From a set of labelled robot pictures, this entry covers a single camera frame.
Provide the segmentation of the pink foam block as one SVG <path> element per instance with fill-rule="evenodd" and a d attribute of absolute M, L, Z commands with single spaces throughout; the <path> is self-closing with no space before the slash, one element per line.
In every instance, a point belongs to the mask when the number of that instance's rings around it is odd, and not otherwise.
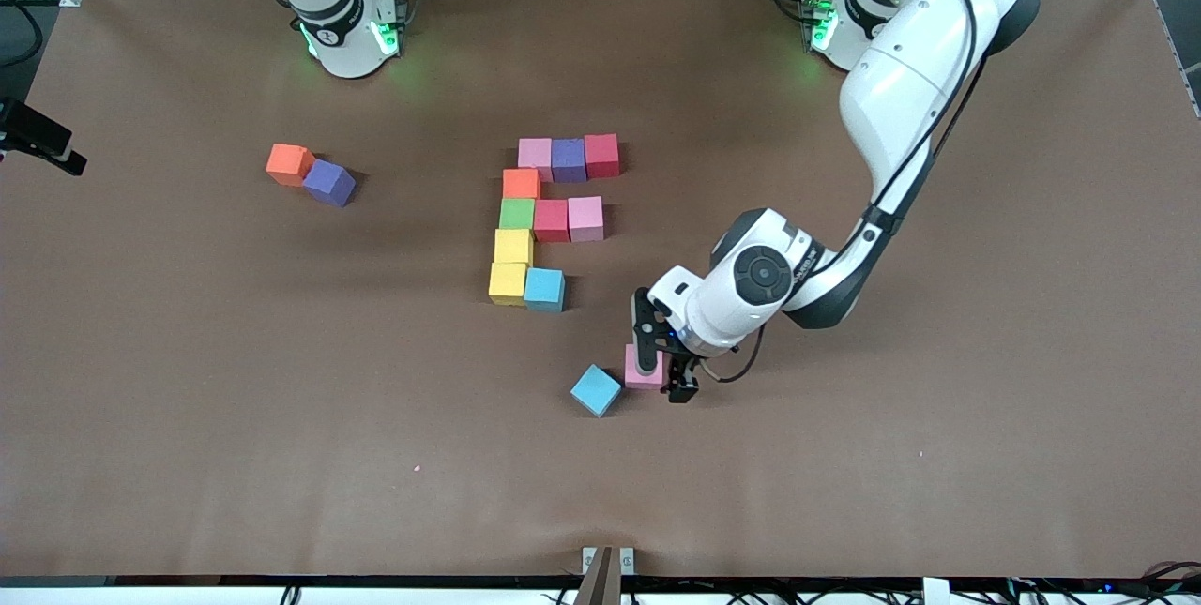
<path fill-rule="evenodd" d="M 570 196 L 567 203 L 570 242 L 604 240 L 605 217 L 600 196 Z"/>
<path fill-rule="evenodd" d="M 626 345 L 625 347 L 625 373 L 623 383 L 626 388 L 643 388 L 643 390 L 661 391 L 662 387 L 668 383 L 667 371 L 669 369 L 669 360 L 665 357 L 665 352 L 656 352 L 655 369 L 647 373 L 643 373 L 639 366 L 639 357 L 637 352 L 637 345 Z"/>
<path fill-rule="evenodd" d="M 522 138 L 518 142 L 516 166 L 538 173 L 540 182 L 552 182 L 552 143 L 550 138 Z"/>

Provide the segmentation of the blue foam block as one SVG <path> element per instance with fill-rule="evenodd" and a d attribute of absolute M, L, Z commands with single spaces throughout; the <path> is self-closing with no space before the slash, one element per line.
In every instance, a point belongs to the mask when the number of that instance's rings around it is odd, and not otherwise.
<path fill-rule="evenodd" d="M 563 311 L 566 277 L 562 270 L 528 266 L 524 277 L 524 306 L 534 311 Z"/>
<path fill-rule="evenodd" d="M 623 387 L 609 371 L 592 363 L 570 388 L 570 396 L 592 417 L 605 417 Z"/>

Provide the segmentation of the red foam block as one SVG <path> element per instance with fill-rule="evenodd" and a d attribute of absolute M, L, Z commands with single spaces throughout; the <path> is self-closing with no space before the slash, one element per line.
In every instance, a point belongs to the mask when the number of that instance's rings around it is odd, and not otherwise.
<path fill-rule="evenodd" d="M 614 133 L 585 134 L 585 170 L 588 179 L 619 176 L 619 138 Z"/>
<path fill-rule="evenodd" d="M 537 242 L 570 242 L 568 202 L 564 199 L 536 200 L 532 230 Z"/>

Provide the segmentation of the yellow foam block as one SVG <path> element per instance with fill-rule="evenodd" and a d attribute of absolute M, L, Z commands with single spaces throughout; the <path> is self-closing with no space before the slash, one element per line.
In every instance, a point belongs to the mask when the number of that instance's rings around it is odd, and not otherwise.
<path fill-rule="evenodd" d="M 528 264 L 524 262 L 492 262 L 488 283 L 488 296 L 495 305 L 524 309 Z"/>
<path fill-rule="evenodd" d="M 498 228 L 494 230 L 495 264 L 534 264 L 534 234 L 528 228 Z"/>

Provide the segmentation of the purple foam block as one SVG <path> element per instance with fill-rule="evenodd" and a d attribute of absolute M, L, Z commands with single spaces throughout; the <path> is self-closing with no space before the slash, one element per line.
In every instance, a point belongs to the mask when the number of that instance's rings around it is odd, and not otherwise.
<path fill-rule="evenodd" d="M 355 176 L 343 169 L 343 166 L 322 158 L 313 161 L 303 179 L 303 188 L 317 202 L 330 206 L 347 206 L 352 194 L 355 194 Z"/>
<path fill-rule="evenodd" d="M 585 140 L 552 139 L 552 181 L 573 185 L 573 182 L 586 182 L 587 179 Z"/>

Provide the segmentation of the brown paper table cover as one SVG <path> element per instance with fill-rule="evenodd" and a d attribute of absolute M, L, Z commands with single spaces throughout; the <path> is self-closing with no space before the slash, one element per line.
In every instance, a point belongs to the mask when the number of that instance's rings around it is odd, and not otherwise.
<path fill-rule="evenodd" d="M 1042 0 L 839 327 L 687 405 L 570 396 L 737 212 L 844 242 L 841 76 L 767 0 L 420 0 L 337 80 L 274 0 L 84 0 L 0 164 L 0 573 L 1139 576 L 1201 561 L 1201 119 L 1151 0 Z M 522 138 L 605 238 L 488 296 Z M 267 176 L 274 143 L 355 176 Z M 416 465 L 423 468 L 413 473 Z"/>

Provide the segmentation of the small metal bracket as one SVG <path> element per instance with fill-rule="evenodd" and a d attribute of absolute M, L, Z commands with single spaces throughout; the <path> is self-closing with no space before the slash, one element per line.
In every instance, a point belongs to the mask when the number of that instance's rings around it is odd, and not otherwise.
<path fill-rule="evenodd" d="M 596 546 L 582 549 L 582 574 L 588 571 L 598 553 L 600 553 L 600 549 L 596 549 Z M 608 567 L 619 567 L 619 574 L 622 576 L 637 576 L 635 557 L 634 549 L 613 549 L 608 559 Z"/>

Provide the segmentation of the brown wedge post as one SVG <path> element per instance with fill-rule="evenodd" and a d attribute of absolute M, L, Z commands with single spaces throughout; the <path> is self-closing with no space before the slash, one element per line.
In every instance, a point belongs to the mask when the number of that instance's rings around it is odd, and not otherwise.
<path fill-rule="evenodd" d="M 621 597 L 619 549 L 596 549 L 576 591 L 573 605 L 619 605 Z"/>

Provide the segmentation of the white table edge rail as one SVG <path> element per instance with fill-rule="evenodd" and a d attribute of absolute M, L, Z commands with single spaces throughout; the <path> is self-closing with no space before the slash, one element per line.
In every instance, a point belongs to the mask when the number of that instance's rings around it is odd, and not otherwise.
<path fill-rule="evenodd" d="M 303 587 L 295 605 L 570 605 L 575 594 L 488 589 Z M 281 587 L 0 587 L 0 605 L 288 605 Z M 619 605 L 785 605 L 775 594 L 637 594 Z"/>

